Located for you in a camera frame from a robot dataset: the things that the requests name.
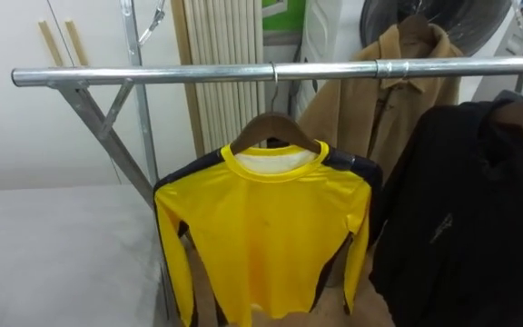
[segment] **washing machine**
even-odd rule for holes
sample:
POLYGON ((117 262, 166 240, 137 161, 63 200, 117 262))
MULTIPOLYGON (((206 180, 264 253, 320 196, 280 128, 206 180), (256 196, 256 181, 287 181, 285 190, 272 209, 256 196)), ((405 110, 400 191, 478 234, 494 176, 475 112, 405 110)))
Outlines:
MULTIPOLYGON (((346 62, 378 40, 391 25, 413 15, 425 15, 441 26, 465 55, 493 56, 513 22, 518 0, 306 0, 301 62, 346 62)), ((461 102, 472 99, 481 76, 462 78, 461 102)), ((326 83, 302 81, 294 115, 299 117, 326 83)))

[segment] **black jacket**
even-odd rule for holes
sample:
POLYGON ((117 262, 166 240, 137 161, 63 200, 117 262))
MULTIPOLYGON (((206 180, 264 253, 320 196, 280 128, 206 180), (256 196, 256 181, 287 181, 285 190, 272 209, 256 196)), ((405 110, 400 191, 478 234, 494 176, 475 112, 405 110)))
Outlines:
POLYGON ((424 114, 373 210, 398 327, 523 327, 523 132, 486 119, 502 104, 424 114))

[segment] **chrome pipe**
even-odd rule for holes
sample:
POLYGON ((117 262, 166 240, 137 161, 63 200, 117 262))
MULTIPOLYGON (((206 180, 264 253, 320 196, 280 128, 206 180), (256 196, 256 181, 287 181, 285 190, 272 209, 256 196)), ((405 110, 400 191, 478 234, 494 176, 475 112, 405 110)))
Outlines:
MULTIPOLYGON (((523 74, 523 56, 492 58, 393 59, 334 64, 276 64, 280 81, 338 78, 442 77, 523 74)), ((176 65, 158 68, 14 69, 17 86, 170 84, 272 81, 271 64, 176 65)))
POLYGON ((523 56, 377 60, 376 78, 523 74, 523 56))
MULTIPOLYGON (((377 73, 374 61, 345 64, 276 64, 280 81, 313 78, 372 77, 377 73)), ((12 80, 17 86, 50 86, 58 83, 88 85, 169 84, 200 82, 272 81, 271 64, 175 65, 159 68, 17 68, 12 80)))

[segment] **tan coat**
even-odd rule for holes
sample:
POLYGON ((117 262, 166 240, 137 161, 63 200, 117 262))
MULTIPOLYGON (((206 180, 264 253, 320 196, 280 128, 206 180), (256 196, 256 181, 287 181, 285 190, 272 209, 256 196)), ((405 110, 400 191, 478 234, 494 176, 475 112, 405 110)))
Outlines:
MULTIPOLYGON (((400 43, 393 25, 353 61, 399 59, 401 50, 403 57, 421 52, 429 58, 462 56, 440 27, 429 26, 436 39, 433 49, 421 41, 400 43)), ((421 115, 433 105, 456 104, 458 95, 457 77, 331 80, 316 94, 299 124, 309 137, 375 161, 386 180, 421 115)))

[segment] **yellow sleeve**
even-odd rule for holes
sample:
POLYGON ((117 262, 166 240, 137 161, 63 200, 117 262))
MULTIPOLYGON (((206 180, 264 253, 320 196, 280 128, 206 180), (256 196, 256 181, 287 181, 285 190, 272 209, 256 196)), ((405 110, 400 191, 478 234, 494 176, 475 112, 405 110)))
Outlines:
POLYGON ((359 284, 360 272, 369 244, 369 207, 370 186, 363 182, 354 193, 354 203, 348 217, 349 230, 352 233, 352 242, 346 258, 344 269, 344 298, 350 312, 354 307, 354 295, 359 284))
POLYGON ((181 321, 191 326, 194 309, 191 269, 181 239, 177 235, 183 207, 168 192, 160 189, 154 196, 156 219, 171 284, 181 321))

